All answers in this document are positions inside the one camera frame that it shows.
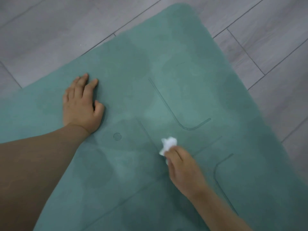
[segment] finger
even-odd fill
[[[181,166],[183,163],[176,151],[173,150],[166,151],[165,157],[172,162],[175,169]]]
[[[105,106],[102,103],[99,103],[97,100],[94,102],[95,110],[94,110],[94,116],[102,119]]]
[[[75,97],[82,98],[84,86],[86,85],[86,82],[88,80],[89,75],[85,73],[76,83],[75,87]]]
[[[168,159],[169,177],[173,181],[175,179],[175,168],[170,159]]]
[[[72,82],[71,86],[68,88],[68,98],[69,99],[72,99],[74,98],[74,95],[75,95],[75,87],[76,87],[76,84],[77,82],[79,81],[80,77],[77,76],[74,81]]]
[[[63,94],[62,100],[63,100],[63,104],[65,104],[68,101],[68,91],[67,91],[67,89],[65,90],[65,92]]]
[[[94,90],[94,88],[96,87],[97,84],[98,84],[97,78],[92,80],[91,82],[89,82],[89,84],[87,84],[84,87],[83,97],[92,102],[92,100],[93,100],[93,90]]]
[[[182,160],[191,158],[191,155],[184,148],[180,146],[173,146],[170,148],[170,150],[176,151]]]

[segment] floor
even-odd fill
[[[0,0],[0,96],[177,2],[196,9],[308,182],[308,0]]]

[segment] yoga mat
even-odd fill
[[[35,230],[208,230],[158,154],[173,136],[254,230],[304,230],[307,187],[194,11],[175,4],[1,102],[0,142],[62,127],[62,94],[98,78],[100,128]]]

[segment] crumpled paper towel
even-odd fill
[[[165,152],[173,146],[177,145],[177,139],[174,137],[169,137],[167,139],[161,139],[163,142],[163,149],[160,150],[159,154],[165,156]]]

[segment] hand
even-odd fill
[[[83,127],[89,135],[97,130],[104,113],[104,105],[97,100],[93,109],[93,89],[98,80],[94,79],[89,84],[86,82],[89,75],[86,73],[81,78],[78,76],[63,95],[63,124],[78,125]]]
[[[171,181],[190,201],[208,190],[199,166],[185,149],[172,147],[165,157]]]

